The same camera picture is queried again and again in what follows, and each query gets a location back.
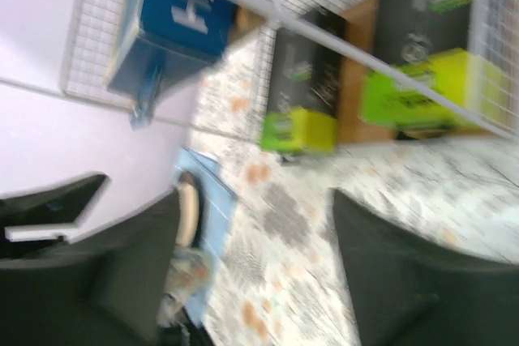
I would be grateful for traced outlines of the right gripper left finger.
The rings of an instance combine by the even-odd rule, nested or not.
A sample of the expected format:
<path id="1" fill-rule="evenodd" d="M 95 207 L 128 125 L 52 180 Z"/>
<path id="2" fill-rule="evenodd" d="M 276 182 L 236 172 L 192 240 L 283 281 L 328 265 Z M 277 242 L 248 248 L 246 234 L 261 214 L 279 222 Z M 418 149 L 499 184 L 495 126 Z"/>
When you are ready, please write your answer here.
<path id="1" fill-rule="evenodd" d="M 3 345 L 158 345 L 180 220 L 171 190 L 80 241 L 1 261 Z"/>

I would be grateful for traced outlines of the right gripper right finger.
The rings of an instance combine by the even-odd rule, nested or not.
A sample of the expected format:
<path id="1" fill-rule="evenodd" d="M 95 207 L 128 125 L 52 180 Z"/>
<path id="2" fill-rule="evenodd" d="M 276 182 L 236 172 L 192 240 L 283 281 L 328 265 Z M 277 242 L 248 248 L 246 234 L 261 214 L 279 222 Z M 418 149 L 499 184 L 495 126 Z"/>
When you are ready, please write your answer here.
<path id="1" fill-rule="evenodd" d="M 518 266 L 451 250 L 339 189 L 337 232 L 362 345 L 516 345 Z"/>

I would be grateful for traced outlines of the black green razor box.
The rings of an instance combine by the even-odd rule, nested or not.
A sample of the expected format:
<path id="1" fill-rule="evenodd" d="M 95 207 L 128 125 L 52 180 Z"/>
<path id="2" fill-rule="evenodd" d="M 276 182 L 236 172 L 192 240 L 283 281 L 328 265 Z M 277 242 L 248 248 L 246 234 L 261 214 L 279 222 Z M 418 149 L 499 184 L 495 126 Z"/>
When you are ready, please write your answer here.
<path id="1" fill-rule="evenodd" d="M 489 126 L 518 132 L 518 0 L 379 0 L 373 54 Z"/>
<path id="2" fill-rule="evenodd" d="M 334 151 L 342 58 L 286 27 L 277 29 L 259 140 L 263 150 Z"/>

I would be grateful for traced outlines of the white wire wooden shelf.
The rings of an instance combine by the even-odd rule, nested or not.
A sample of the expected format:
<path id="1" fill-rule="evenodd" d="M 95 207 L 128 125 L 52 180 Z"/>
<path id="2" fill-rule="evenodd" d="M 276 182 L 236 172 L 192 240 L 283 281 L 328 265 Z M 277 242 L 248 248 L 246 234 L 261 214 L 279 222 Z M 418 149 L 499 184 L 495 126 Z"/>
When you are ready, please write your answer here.
<path id="1" fill-rule="evenodd" d="M 157 106 L 174 89 L 201 80 L 223 63 L 225 55 L 238 42 L 261 28 L 268 28 L 272 32 L 272 52 L 267 61 L 266 100 L 260 115 L 257 139 L 260 146 L 275 34 L 278 28 L 286 27 L 343 56 L 336 146 L 453 134 L 494 133 L 510 139 L 518 135 L 518 132 L 511 135 L 489 126 L 478 116 L 376 58 L 373 44 L 379 0 L 229 1 L 237 8 L 221 59 L 169 89 L 156 103 L 152 118 Z M 110 92 L 106 85 L 122 6 L 123 0 L 75 0 L 60 84 L 69 96 L 122 108 L 131 116 L 132 100 Z"/>

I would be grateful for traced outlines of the blue Harry's razor box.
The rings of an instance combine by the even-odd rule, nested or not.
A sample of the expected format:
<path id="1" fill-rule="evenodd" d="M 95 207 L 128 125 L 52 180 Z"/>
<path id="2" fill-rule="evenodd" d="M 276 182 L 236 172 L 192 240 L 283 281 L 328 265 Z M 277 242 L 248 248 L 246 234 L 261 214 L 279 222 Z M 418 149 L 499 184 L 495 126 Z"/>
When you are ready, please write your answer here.
<path id="1" fill-rule="evenodd" d="M 169 89 L 221 59 L 236 8 L 229 0 L 123 0 L 106 85 L 132 100 L 134 128 L 150 123 Z"/>

